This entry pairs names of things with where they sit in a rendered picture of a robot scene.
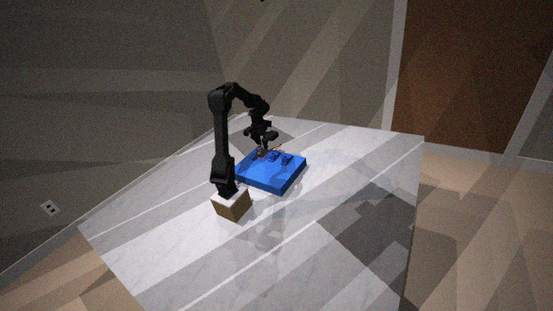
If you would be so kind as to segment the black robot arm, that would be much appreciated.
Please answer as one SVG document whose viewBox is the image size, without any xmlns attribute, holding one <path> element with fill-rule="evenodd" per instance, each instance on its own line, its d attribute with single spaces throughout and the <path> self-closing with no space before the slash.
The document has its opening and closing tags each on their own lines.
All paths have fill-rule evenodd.
<svg viewBox="0 0 553 311">
<path fill-rule="evenodd" d="M 252 123 L 260 123 L 270 105 L 259 95 L 248 93 L 238 82 L 230 81 L 207 93 L 208 107 L 214 116 L 216 155 L 211 163 L 209 182 L 216 185 L 218 195 L 225 200 L 234 196 L 239 190 L 235 185 L 235 158 L 229 154 L 227 114 L 232 101 L 237 98 L 251 109 L 248 116 Z M 265 128 L 272 126 L 272 121 L 265 120 Z"/>
</svg>

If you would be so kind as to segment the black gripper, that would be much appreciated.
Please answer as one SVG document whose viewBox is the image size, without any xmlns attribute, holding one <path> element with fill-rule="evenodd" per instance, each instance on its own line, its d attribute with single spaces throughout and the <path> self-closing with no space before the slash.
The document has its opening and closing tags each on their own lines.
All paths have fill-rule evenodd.
<svg viewBox="0 0 553 311">
<path fill-rule="evenodd" d="M 263 143 L 264 147 L 267 148 L 268 141 L 274 141 L 279 136 L 279 134 L 277 131 L 272 130 L 270 132 L 266 132 L 267 129 L 264 125 L 265 122 L 266 121 L 263 120 L 260 123 L 251 123 L 252 127 L 248 126 L 247 128 L 245 128 L 243 134 L 244 136 L 248 136 L 250 133 L 250 138 L 252 138 L 260 146 Z M 263 139 L 261 139 L 260 136 L 263 136 Z"/>
</svg>

